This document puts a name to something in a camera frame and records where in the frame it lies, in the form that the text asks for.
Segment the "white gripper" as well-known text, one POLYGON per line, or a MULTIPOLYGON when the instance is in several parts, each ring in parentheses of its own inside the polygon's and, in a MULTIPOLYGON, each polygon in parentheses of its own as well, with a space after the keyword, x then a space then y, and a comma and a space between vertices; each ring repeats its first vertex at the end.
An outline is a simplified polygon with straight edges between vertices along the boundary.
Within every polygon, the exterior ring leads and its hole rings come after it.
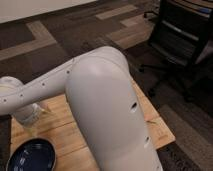
POLYGON ((12 116, 21 125, 31 126, 39 119, 40 112, 41 107, 38 104, 34 103, 20 108, 19 110, 15 111, 12 116))

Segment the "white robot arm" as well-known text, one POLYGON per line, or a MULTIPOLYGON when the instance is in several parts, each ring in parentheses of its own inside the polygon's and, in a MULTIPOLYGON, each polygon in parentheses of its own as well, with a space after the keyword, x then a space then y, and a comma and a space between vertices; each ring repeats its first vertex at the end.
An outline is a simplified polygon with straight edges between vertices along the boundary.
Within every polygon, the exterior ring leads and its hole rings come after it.
POLYGON ((31 122, 31 105, 60 94, 100 171, 163 171, 120 50, 96 48, 26 84, 0 77, 0 116, 31 122))

